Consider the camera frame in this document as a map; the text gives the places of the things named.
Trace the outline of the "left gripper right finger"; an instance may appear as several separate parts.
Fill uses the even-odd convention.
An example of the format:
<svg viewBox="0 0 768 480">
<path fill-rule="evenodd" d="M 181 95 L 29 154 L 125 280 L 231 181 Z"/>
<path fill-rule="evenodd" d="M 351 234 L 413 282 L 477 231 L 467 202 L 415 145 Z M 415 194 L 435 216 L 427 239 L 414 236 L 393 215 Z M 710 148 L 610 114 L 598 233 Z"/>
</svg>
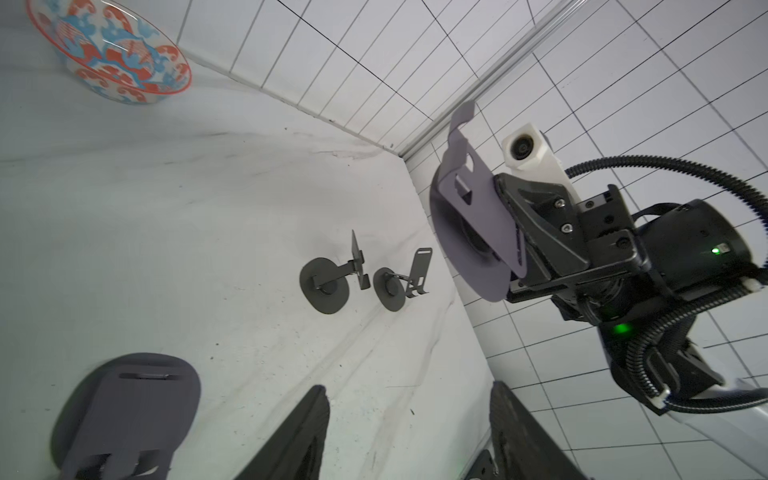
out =
<svg viewBox="0 0 768 480">
<path fill-rule="evenodd" d="M 502 381 L 491 389 L 489 421 L 498 479 L 588 479 Z"/>
</svg>

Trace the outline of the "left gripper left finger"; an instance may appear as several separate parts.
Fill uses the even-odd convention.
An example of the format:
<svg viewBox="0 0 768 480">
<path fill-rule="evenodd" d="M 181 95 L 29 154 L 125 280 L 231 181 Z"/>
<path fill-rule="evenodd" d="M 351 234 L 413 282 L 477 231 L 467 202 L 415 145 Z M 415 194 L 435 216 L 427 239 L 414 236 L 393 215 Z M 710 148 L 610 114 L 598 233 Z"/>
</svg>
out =
<svg viewBox="0 0 768 480">
<path fill-rule="evenodd" d="M 319 479 L 329 420 L 326 388 L 314 385 L 236 479 Z"/>
</svg>

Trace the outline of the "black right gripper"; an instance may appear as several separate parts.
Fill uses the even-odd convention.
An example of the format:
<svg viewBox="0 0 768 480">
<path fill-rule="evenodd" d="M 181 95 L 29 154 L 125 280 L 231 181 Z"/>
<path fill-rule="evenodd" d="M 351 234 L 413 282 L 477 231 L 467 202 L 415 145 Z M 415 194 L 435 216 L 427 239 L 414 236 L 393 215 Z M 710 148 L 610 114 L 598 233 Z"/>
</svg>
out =
<svg viewBox="0 0 768 480">
<path fill-rule="evenodd" d="M 619 189 L 574 201 L 565 186 L 494 177 L 495 191 L 525 240 L 527 273 L 510 283 L 511 303 L 605 290 L 650 270 L 651 261 Z"/>
</svg>

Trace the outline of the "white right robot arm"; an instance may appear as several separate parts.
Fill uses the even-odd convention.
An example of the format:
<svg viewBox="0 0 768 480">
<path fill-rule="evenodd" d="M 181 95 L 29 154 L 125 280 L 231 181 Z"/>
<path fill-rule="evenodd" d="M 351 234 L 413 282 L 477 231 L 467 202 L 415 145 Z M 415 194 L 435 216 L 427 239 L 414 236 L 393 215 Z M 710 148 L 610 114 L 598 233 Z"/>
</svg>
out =
<svg viewBox="0 0 768 480">
<path fill-rule="evenodd" d="M 593 325 L 622 390 L 765 473 L 766 390 L 720 372 L 689 336 L 699 315 L 767 284 L 729 221 L 702 200 L 633 213 L 615 185 L 584 200 L 510 174 L 493 186 L 526 242 L 508 300 L 547 297 Z"/>
</svg>

